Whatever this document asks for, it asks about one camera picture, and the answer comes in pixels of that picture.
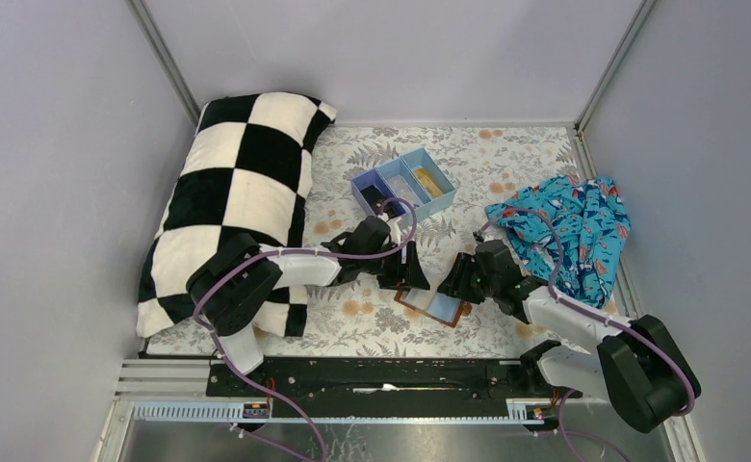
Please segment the brown leather card holder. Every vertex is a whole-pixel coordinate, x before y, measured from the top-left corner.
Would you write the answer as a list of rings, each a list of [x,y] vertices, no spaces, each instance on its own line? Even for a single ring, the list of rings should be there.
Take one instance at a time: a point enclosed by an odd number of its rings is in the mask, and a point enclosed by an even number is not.
[[[440,280],[433,280],[430,283],[429,290],[417,288],[399,290],[394,300],[415,313],[455,328],[461,318],[471,315],[472,304],[438,293],[437,289],[440,283]]]

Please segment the silver grey credit card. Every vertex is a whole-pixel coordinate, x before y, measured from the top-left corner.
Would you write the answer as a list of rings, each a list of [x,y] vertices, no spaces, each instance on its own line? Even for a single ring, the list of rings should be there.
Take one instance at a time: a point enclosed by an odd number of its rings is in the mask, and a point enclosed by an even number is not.
[[[387,184],[396,197],[401,197],[409,202],[413,207],[423,204],[423,201],[415,193],[406,179],[400,175],[395,175],[386,179]]]

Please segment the blue compartment organizer box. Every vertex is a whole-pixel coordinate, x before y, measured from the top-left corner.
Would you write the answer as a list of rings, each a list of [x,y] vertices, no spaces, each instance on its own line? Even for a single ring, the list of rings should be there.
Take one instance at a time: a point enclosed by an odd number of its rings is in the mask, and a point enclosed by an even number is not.
[[[457,187],[429,152],[421,147],[365,170],[350,180],[353,197],[369,216],[378,213],[411,225],[453,205]]]

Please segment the orange credit card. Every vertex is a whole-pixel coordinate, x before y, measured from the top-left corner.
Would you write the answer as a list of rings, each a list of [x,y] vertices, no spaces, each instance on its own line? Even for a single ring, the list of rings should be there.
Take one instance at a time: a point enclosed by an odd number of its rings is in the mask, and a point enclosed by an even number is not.
[[[430,173],[423,167],[416,168],[414,175],[418,178],[419,183],[427,191],[427,194],[432,198],[438,198],[444,194],[443,190],[435,182]]]

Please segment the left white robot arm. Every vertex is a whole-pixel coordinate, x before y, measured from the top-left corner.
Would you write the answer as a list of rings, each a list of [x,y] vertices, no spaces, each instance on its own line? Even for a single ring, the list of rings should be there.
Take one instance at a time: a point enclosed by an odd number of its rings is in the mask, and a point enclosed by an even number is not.
[[[394,221],[367,217],[353,230],[312,247],[259,244],[242,233],[190,276],[186,290],[195,304],[195,320],[213,333],[224,362],[247,374],[264,359],[252,321],[272,292],[343,285],[361,274],[375,276],[386,290],[430,287],[413,239],[403,239]]]

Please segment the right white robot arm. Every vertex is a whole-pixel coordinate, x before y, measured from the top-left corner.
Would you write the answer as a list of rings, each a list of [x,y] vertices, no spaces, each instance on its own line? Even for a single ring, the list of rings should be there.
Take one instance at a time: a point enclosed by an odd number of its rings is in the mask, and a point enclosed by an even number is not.
[[[553,295],[546,280],[521,273],[500,241],[479,244],[474,254],[458,253],[437,291],[470,303],[491,299],[504,314],[557,334],[521,355],[524,383],[603,399],[636,431],[652,431],[701,395],[698,378],[661,320],[606,316]]]

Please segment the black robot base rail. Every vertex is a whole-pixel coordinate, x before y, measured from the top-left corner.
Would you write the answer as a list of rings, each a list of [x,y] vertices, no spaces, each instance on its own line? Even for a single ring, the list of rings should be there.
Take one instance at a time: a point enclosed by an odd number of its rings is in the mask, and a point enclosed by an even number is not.
[[[497,420],[509,404],[550,408],[566,393],[518,359],[267,357],[247,381],[211,365],[209,398],[259,398],[276,418]]]

